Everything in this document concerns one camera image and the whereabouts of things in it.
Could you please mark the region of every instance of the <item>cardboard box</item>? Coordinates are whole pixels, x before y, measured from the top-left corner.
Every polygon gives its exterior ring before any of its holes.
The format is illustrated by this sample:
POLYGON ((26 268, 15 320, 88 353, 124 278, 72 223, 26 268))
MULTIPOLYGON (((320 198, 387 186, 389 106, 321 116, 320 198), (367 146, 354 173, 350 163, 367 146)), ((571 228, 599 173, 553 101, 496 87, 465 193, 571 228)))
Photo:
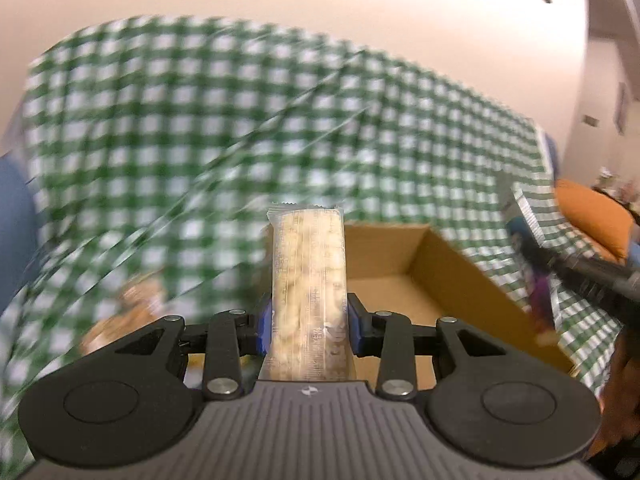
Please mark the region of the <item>cardboard box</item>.
MULTIPOLYGON (((569 373, 558 346, 539 346, 530 317, 471 261, 426 225, 345 224, 347 290, 370 312, 390 310, 414 324, 457 317, 569 373)), ((356 374, 375 385, 379 359, 356 358, 356 374)), ((431 357, 416 358, 418 387, 435 384, 431 357)))

